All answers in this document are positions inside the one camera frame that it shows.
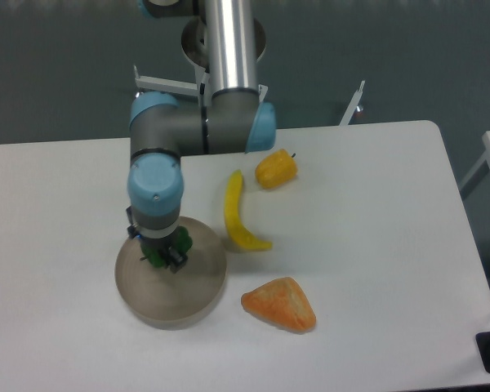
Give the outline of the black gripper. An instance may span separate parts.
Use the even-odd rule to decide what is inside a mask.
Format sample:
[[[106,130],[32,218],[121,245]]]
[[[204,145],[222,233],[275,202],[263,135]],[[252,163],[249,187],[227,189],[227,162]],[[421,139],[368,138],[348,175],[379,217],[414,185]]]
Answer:
[[[127,227],[129,239],[138,238],[149,247],[159,248],[158,254],[172,273],[177,273],[184,268],[188,261],[188,251],[172,245],[177,237],[177,229],[179,227],[177,222],[164,229],[148,229],[136,223],[131,206],[126,208],[126,215],[129,224]]]

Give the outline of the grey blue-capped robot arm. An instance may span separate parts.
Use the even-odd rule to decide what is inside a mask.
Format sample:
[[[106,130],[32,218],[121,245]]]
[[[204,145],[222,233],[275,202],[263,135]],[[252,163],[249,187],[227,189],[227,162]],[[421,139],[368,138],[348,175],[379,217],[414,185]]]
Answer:
[[[277,124],[273,105],[260,98],[256,64],[263,48],[249,1],[141,1],[139,7],[153,18],[191,17],[193,43],[207,61],[198,108],[182,108],[170,93],[148,87],[131,104],[127,232],[152,266],[175,273],[192,246],[179,224],[181,158],[271,149]]]

